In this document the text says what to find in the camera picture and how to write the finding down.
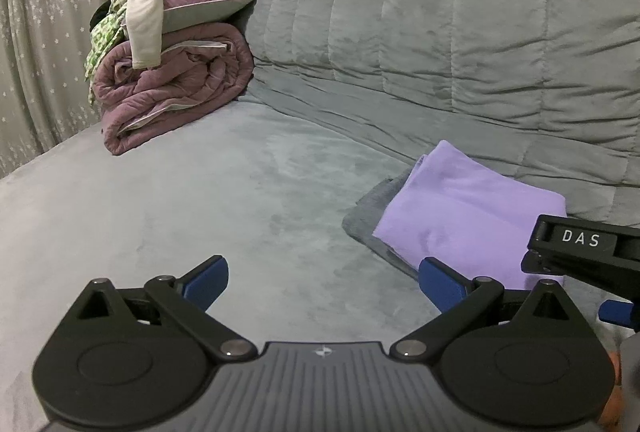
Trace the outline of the person's right hand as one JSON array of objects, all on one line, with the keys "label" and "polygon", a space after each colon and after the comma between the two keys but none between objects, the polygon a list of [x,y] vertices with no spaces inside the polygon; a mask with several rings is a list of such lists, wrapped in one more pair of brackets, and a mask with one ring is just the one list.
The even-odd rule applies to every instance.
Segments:
[{"label": "person's right hand", "polygon": [[610,352],[608,357],[614,367],[615,383],[608,402],[603,409],[599,419],[599,426],[605,432],[617,432],[620,430],[620,419],[624,411],[624,398],[622,389],[622,363],[620,363],[620,353]]}]

